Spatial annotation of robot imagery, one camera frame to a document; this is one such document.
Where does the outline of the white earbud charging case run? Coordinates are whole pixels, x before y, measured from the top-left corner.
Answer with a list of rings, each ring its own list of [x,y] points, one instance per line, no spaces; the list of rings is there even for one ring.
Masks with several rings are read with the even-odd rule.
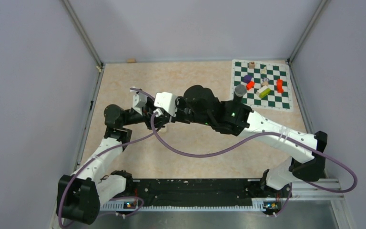
[[[163,126],[162,129],[160,130],[161,133],[166,133],[167,132],[167,126]]]

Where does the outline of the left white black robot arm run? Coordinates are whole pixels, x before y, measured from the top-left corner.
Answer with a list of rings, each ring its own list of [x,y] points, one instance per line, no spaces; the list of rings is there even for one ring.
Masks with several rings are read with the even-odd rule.
[[[96,151],[82,166],[70,175],[63,175],[58,182],[56,214],[61,229],[74,222],[90,225],[98,217],[100,207],[114,196],[128,197],[133,193],[134,185],[126,175],[110,175],[104,179],[105,172],[128,145],[153,136],[169,122],[170,115],[161,108],[140,114],[110,105],[105,109],[105,118],[108,121],[105,136]],[[154,125],[150,128],[154,133],[131,140],[132,131],[124,126],[145,121]]]

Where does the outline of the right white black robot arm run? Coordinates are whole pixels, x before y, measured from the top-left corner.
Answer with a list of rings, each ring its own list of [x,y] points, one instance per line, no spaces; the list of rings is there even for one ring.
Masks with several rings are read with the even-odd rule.
[[[239,94],[233,100],[219,101],[209,88],[191,86],[174,101],[176,120],[208,125],[221,134],[255,136],[258,141],[288,153],[286,161],[264,172],[260,190],[267,197],[297,179],[316,182],[322,178],[325,158],[313,150],[324,151],[327,134],[307,134],[280,125],[243,104],[242,97]]]

